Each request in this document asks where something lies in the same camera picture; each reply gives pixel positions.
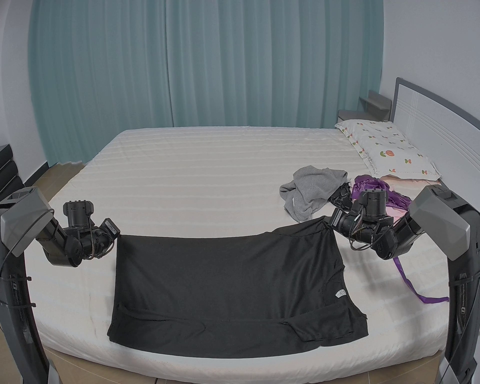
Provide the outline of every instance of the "gray cloth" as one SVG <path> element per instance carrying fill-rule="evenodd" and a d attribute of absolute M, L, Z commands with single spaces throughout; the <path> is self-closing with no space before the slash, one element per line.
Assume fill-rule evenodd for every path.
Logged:
<path fill-rule="evenodd" d="M 318 169 L 309 165 L 296 171 L 293 180 L 280 187 L 280 196 L 285 200 L 284 207 L 288 213 L 298 222 L 302 222 L 322 208 L 328 198 L 345 182 L 346 171 Z"/>

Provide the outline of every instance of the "white wall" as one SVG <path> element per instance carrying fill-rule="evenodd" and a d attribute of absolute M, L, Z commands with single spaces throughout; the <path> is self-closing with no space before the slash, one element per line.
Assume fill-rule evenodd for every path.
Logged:
<path fill-rule="evenodd" d="M 380 93 L 403 77 L 480 119 L 480 0 L 384 0 Z"/>
<path fill-rule="evenodd" d="M 28 27 L 33 0 L 0 0 L 0 145 L 10 144 L 26 181 L 45 162 L 28 78 Z"/>

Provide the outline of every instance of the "black baseboard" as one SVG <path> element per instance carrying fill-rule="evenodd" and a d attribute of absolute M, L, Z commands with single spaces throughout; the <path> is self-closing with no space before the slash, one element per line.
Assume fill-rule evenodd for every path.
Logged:
<path fill-rule="evenodd" d="M 35 182 L 42 176 L 46 171 L 48 171 L 48 163 L 45 162 L 39 169 L 37 169 L 32 176 L 28 178 L 28 180 L 24 183 L 25 187 L 31 187 L 35 184 Z"/>

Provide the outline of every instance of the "floral pillowcase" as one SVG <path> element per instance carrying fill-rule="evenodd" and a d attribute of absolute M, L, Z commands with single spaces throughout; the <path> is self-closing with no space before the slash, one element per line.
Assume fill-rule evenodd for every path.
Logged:
<path fill-rule="evenodd" d="M 441 176 L 392 122 L 345 120 L 335 126 L 352 143 L 374 177 L 436 181 Z"/>

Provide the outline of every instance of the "teal curtain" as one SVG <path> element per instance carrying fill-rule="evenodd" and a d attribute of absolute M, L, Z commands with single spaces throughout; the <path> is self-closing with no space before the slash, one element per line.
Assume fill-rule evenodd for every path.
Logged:
<path fill-rule="evenodd" d="M 333 128 L 382 49 L 381 0 L 35 0 L 32 102 L 51 165 L 127 129 Z"/>

